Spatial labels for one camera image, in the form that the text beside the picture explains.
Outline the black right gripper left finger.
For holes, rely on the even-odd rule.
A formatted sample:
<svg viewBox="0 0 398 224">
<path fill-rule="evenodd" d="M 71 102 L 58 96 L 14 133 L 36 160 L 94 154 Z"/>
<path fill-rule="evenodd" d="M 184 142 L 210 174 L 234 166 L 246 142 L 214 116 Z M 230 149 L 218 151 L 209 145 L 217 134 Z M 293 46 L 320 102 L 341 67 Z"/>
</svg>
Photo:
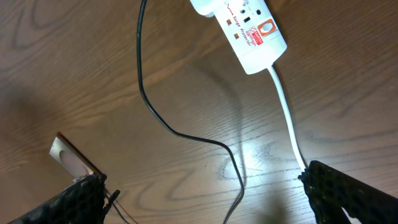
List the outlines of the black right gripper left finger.
<svg viewBox="0 0 398 224">
<path fill-rule="evenodd" d="M 84 175 L 10 224 L 103 224 L 105 216 L 120 194 L 106 195 L 106 175 Z"/>
</svg>

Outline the gold Galaxy smartphone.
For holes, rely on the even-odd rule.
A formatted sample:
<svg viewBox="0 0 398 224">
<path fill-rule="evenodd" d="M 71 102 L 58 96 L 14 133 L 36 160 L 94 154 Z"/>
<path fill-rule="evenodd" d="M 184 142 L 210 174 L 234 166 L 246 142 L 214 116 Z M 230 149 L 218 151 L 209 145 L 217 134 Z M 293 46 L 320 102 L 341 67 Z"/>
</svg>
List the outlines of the gold Galaxy smartphone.
<svg viewBox="0 0 398 224">
<path fill-rule="evenodd" d="M 104 175 L 76 146 L 61 132 L 58 132 L 49 151 L 74 179 L 86 175 Z"/>
</svg>

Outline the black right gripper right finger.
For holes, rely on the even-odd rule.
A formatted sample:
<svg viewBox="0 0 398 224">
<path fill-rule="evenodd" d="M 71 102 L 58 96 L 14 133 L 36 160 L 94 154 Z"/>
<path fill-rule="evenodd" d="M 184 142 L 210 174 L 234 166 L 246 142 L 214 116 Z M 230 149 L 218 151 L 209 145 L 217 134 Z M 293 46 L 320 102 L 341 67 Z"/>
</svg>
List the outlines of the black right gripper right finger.
<svg viewBox="0 0 398 224">
<path fill-rule="evenodd" d="M 397 224 L 397 198 L 320 161 L 298 176 L 317 223 Z"/>
</svg>

